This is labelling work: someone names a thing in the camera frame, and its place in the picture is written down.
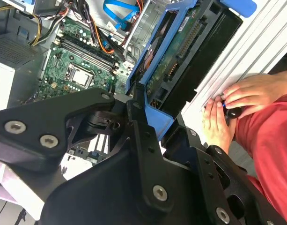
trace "ventilation grille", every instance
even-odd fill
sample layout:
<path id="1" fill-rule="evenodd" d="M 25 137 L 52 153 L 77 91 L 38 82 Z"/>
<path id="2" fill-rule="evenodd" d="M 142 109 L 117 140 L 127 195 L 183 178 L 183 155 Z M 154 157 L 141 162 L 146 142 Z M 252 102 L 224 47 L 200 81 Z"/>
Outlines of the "ventilation grille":
<path id="1" fill-rule="evenodd" d="M 16 65 L 22 64 L 37 52 L 7 36 L 0 37 L 0 58 Z"/>

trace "cpu socket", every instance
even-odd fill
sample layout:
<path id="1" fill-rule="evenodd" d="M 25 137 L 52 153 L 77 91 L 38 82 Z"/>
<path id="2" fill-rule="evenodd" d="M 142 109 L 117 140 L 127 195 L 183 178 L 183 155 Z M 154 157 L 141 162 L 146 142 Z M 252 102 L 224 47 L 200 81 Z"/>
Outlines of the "cpu socket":
<path id="1" fill-rule="evenodd" d="M 88 71 L 73 63 L 69 64 L 67 72 L 67 78 L 70 82 L 73 82 L 85 89 L 90 86 L 90 83 L 93 81 L 93 77 L 95 76 L 93 71 Z"/>

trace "hand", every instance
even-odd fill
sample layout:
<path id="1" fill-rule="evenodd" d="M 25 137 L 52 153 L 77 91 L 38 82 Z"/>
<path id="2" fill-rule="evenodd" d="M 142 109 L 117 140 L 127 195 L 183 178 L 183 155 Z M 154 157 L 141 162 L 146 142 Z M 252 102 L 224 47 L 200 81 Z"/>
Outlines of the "hand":
<path id="1" fill-rule="evenodd" d="M 223 92 L 228 109 L 247 107 L 239 118 L 264 109 L 287 94 L 287 71 L 278 75 L 250 76 L 235 83 Z"/>
<path id="2" fill-rule="evenodd" d="M 233 140 L 236 119 L 230 120 L 229 126 L 224 119 L 221 98 L 209 100 L 206 105 L 203 119 L 204 133 L 208 145 L 217 145 L 228 154 L 229 146 Z"/>

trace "red sleeve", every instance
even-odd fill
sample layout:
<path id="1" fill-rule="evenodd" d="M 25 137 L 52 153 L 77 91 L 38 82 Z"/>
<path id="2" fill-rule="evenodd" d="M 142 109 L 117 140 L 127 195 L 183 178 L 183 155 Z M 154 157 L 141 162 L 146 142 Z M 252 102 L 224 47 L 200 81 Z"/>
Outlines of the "red sleeve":
<path id="1" fill-rule="evenodd" d="M 287 221 L 287 95 L 240 119 L 235 135 L 254 160 L 251 182 Z"/>

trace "person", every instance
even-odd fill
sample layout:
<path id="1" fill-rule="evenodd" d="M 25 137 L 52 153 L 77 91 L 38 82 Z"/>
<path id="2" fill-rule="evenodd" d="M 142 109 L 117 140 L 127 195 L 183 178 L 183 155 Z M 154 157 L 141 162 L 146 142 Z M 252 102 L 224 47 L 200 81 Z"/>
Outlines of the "person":
<path id="1" fill-rule="evenodd" d="M 222 100 L 226 108 L 243 107 L 229 126 Z M 207 143 L 227 154 L 235 137 L 254 160 L 258 179 L 249 177 L 250 181 L 287 221 L 287 71 L 248 77 L 210 99 L 203 129 Z"/>

